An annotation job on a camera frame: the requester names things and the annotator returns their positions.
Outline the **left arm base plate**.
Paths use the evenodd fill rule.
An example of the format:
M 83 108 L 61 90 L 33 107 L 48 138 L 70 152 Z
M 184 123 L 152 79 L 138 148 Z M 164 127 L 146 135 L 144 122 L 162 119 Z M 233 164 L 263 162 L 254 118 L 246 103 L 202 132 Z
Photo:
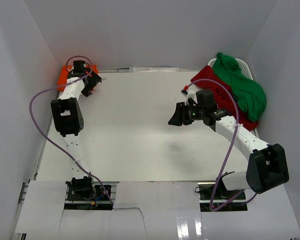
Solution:
M 81 211 L 111 211 L 113 205 L 106 195 L 104 189 L 99 184 L 94 186 L 94 190 L 86 196 L 74 192 L 71 185 L 67 188 L 64 202 L 65 210 Z

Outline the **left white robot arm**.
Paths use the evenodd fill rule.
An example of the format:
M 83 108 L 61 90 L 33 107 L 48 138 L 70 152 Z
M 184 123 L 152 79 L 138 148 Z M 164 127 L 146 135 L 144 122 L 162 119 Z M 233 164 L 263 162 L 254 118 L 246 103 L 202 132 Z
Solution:
M 85 60 L 74 60 L 72 66 L 66 64 L 62 69 L 58 87 L 60 95 L 50 103 L 55 130 L 62 136 L 65 152 L 72 160 L 72 178 L 66 184 L 74 194 L 86 200 L 95 196 L 96 187 L 80 145 L 79 134 L 85 123 L 79 98 L 89 97 L 101 81 L 92 65 Z

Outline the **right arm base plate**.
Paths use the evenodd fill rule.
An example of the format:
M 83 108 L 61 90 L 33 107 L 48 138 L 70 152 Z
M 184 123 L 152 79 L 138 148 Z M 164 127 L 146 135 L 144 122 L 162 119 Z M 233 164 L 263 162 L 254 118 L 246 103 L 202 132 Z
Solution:
M 199 196 L 200 211 L 202 213 L 211 212 L 210 200 L 214 189 L 214 183 L 212 184 L 199 184 L 194 192 Z M 228 199 L 238 194 L 239 190 L 226 191 L 218 188 L 213 199 L 212 208 L 215 209 L 225 203 Z M 246 202 L 246 195 L 242 192 L 234 200 L 226 204 L 223 208 L 218 210 L 219 212 L 246 212 L 248 210 Z

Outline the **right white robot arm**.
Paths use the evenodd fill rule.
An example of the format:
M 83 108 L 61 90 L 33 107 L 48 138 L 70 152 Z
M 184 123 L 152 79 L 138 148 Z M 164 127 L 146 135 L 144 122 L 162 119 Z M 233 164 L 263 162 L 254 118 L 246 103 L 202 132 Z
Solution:
M 237 123 L 234 116 L 218 107 L 210 90 L 183 89 L 181 93 L 185 101 L 176 104 L 168 124 L 180 127 L 202 121 L 229 140 L 230 146 L 236 147 L 247 159 L 245 171 L 222 172 L 217 177 L 215 192 L 219 198 L 226 200 L 235 190 L 250 189 L 262 194 L 289 181 L 286 153 L 280 144 L 269 144 Z

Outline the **orange t shirt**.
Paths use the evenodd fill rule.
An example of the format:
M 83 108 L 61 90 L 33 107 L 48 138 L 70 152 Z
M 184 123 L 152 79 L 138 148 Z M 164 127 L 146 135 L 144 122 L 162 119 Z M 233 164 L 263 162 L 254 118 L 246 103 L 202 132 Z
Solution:
M 97 66 L 94 64 L 93 67 L 92 67 L 92 71 L 96 74 L 99 73 L 99 70 L 97 69 Z M 58 78 L 58 82 L 57 82 L 57 91 L 59 92 L 63 92 L 64 89 L 65 89 L 65 86 L 61 86 L 61 85 L 64 85 L 67 83 L 67 75 L 68 75 L 68 70 L 66 69 L 66 66 L 63 65 L 62 68 L 61 68 L 61 72 L 60 72 L 60 75 L 59 75 L 59 78 Z

